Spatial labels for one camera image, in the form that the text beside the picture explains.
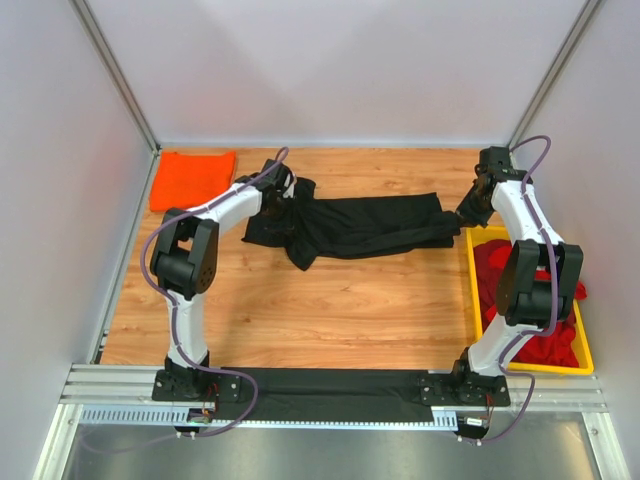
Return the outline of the black t-shirt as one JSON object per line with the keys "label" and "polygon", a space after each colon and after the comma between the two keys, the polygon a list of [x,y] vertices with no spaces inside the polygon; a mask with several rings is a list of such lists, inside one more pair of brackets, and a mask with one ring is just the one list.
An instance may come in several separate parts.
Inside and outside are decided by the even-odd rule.
{"label": "black t-shirt", "polygon": [[243,241],[282,248],[306,271],[318,257],[356,260],[451,248],[460,234],[456,214],[443,210],[435,193],[318,199],[315,188],[312,180],[299,179],[277,215],[248,220]]}

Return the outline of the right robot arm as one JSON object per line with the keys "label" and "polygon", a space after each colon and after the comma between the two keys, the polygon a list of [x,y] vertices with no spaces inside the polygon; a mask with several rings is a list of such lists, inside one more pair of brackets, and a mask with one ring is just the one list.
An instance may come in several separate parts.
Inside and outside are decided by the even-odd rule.
{"label": "right robot arm", "polygon": [[566,243],[537,203],[532,172],[512,164],[511,150],[480,151],[476,179],[456,209],[462,227],[483,227],[498,213],[511,251],[495,294],[496,315],[466,352],[469,370],[484,377],[506,373],[532,338],[549,337],[569,315],[584,254]]}

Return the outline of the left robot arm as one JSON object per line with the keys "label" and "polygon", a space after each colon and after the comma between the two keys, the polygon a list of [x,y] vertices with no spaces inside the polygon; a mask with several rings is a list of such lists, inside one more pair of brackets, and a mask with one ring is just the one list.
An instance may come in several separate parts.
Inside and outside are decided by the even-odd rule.
{"label": "left robot arm", "polygon": [[219,241],[244,220],[292,198],[295,181],[282,161],[268,160],[260,172],[239,178],[216,198],[187,210],[168,210],[147,239],[143,249],[153,252],[142,272],[166,299],[171,364],[194,370],[208,366],[204,300],[216,276]]}

